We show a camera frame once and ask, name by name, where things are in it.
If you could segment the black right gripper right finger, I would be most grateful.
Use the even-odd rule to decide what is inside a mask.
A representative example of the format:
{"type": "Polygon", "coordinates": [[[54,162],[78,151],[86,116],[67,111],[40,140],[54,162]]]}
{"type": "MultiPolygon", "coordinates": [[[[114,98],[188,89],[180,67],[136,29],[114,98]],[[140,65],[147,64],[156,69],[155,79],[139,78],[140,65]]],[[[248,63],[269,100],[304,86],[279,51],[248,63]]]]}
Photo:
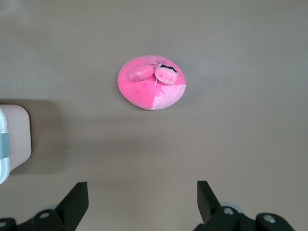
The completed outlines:
{"type": "Polygon", "coordinates": [[[293,231],[294,228],[281,216],[260,213],[255,219],[236,208],[222,206],[207,181],[197,182],[197,204],[203,223],[196,231],[293,231]]]}

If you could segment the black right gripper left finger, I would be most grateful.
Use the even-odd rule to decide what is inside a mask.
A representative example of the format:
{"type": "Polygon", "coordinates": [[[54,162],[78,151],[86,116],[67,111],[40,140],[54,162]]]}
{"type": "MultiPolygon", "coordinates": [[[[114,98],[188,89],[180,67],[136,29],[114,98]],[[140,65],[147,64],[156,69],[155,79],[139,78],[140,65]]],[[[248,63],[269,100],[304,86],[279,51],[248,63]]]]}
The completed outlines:
{"type": "Polygon", "coordinates": [[[17,224],[13,218],[1,218],[2,231],[74,231],[89,207],[86,182],[78,182],[54,208],[45,209],[28,221],[17,224]]]}

